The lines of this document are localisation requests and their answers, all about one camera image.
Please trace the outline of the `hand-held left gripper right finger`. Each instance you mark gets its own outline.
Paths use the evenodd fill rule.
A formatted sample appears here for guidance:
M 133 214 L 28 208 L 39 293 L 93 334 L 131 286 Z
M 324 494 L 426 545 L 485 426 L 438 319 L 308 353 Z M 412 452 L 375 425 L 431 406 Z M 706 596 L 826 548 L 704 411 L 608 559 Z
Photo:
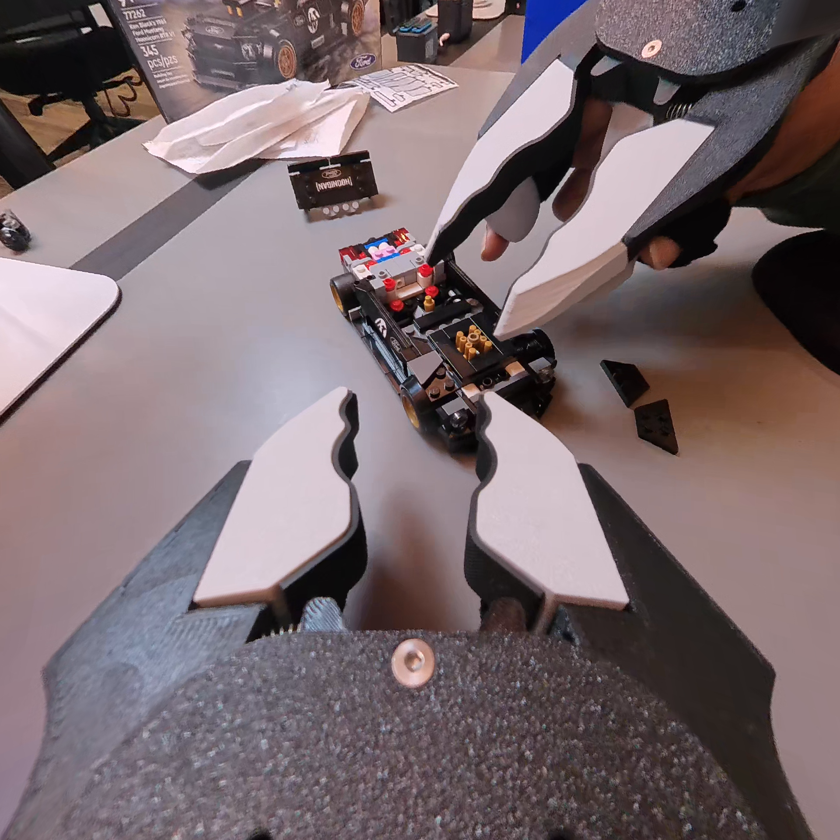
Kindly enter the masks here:
M 492 392 L 476 431 L 465 577 L 483 603 L 519 601 L 538 633 L 562 605 L 625 609 L 625 585 L 571 451 Z

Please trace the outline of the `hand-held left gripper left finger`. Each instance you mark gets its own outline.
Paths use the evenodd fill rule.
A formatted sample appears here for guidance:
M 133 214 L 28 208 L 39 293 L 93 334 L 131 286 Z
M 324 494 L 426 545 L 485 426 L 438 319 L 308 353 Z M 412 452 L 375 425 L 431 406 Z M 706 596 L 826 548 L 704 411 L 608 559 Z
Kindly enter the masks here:
M 268 605 L 281 626 L 312 598 L 344 608 L 367 562 L 352 477 L 358 403 L 345 386 L 255 453 L 193 595 L 198 607 Z

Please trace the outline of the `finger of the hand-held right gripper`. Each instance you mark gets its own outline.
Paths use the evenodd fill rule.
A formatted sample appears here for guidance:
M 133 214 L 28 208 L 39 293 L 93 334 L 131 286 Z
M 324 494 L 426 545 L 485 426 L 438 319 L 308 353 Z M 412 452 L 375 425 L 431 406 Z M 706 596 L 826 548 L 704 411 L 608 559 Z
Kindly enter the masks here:
M 574 72 L 556 59 L 478 138 L 438 216 L 427 263 L 438 263 L 492 215 L 507 238 L 527 234 L 540 206 L 529 178 L 553 143 L 550 135 L 567 120 L 574 86 Z
M 670 121 L 619 140 L 581 207 L 510 288 L 495 336 L 507 340 L 540 327 L 625 281 L 634 266 L 624 235 L 712 131 L 699 122 Z

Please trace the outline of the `black lego car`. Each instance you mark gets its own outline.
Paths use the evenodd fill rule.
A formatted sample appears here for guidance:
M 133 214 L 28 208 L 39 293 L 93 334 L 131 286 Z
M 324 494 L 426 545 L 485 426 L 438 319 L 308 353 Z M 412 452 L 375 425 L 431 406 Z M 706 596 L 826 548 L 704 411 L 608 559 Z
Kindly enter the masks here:
M 345 246 L 330 289 L 415 429 L 439 436 L 451 453 L 472 451 L 484 392 L 541 417 L 557 360 L 540 329 L 496 338 L 501 311 L 455 256 L 431 266 L 424 255 L 404 227 Z

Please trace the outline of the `black lego wedge plate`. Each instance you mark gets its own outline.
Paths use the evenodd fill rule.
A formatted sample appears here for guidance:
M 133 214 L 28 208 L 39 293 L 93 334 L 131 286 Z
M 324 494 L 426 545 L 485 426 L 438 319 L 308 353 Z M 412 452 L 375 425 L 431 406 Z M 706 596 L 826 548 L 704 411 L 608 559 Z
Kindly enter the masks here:
M 679 453 L 676 431 L 667 399 L 657 400 L 633 410 L 637 436 L 671 455 Z

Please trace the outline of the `black printed lego panel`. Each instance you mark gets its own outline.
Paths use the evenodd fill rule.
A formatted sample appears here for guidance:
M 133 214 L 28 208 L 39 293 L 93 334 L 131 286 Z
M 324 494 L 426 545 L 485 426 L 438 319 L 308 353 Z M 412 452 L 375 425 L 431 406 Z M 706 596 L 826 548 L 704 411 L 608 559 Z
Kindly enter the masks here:
M 311 217 L 356 214 L 379 194 L 367 150 L 290 164 L 287 172 L 298 208 Z

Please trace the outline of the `lego set box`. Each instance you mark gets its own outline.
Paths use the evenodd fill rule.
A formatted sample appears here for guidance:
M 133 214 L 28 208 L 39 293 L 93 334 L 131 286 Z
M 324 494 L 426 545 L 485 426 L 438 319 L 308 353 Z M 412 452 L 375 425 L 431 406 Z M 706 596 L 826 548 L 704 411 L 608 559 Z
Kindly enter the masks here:
M 163 118 L 293 78 L 330 86 L 382 68 L 378 1 L 107 1 Z

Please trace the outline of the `person's right hand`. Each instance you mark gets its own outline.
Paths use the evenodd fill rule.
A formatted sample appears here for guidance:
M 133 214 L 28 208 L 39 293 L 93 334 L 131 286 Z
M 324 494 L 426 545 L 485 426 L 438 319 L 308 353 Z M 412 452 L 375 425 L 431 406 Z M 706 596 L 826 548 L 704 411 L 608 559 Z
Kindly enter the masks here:
M 613 107 L 606 101 L 590 98 L 583 111 L 581 136 L 576 145 L 571 173 L 553 199 L 554 215 L 566 222 L 583 204 L 593 172 L 602 155 L 602 147 L 612 117 Z M 666 269 L 677 261 L 681 248 L 671 238 L 657 236 L 640 252 L 646 265 Z

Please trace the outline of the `white printed paper sheet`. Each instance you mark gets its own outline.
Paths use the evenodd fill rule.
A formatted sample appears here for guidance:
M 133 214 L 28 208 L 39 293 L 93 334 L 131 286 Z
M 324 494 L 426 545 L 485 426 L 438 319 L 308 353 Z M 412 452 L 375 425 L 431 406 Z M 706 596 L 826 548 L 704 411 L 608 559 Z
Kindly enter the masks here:
M 339 89 L 359 88 L 366 91 L 391 113 L 457 87 L 457 82 L 437 72 L 435 68 L 418 64 L 378 70 L 338 85 Z

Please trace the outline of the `white monitor stand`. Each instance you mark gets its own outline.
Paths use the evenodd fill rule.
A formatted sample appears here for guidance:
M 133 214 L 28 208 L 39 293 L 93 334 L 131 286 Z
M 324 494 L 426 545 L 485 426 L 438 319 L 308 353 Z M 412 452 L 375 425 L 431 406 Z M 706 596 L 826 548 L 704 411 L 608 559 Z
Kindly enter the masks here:
M 1 259 L 1 414 L 14 409 L 119 305 L 109 277 Z
M 473 20 L 492 20 L 500 17 L 506 10 L 506 1 L 473 1 Z M 437 18 L 436 2 L 425 8 L 425 15 Z

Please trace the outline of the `small black box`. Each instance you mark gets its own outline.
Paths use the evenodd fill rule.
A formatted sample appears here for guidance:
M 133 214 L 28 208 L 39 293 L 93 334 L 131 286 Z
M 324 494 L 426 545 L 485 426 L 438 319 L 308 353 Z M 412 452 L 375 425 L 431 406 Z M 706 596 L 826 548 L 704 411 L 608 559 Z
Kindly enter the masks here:
M 433 65 L 438 55 L 437 20 L 418 15 L 394 31 L 399 62 Z
M 473 1 L 436 1 L 437 33 L 450 44 L 466 40 L 473 25 Z

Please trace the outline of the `white printed paper bag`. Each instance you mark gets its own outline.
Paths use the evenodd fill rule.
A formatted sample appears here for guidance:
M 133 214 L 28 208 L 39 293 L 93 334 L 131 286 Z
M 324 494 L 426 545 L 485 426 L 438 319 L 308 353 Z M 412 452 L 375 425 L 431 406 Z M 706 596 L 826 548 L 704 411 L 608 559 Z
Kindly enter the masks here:
M 325 93 L 316 103 L 317 118 L 260 152 L 258 157 L 303 161 L 341 154 L 362 120 L 370 99 L 369 93 L 357 87 Z

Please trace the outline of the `black wrist rest pad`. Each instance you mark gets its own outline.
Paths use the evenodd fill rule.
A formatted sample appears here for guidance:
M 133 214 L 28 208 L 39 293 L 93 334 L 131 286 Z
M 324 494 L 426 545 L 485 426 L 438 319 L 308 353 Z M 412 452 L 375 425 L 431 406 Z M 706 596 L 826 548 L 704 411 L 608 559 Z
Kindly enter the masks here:
M 816 230 L 786 239 L 756 263 L 752 283 L 798 344 L 839 373 L 839 237 Z

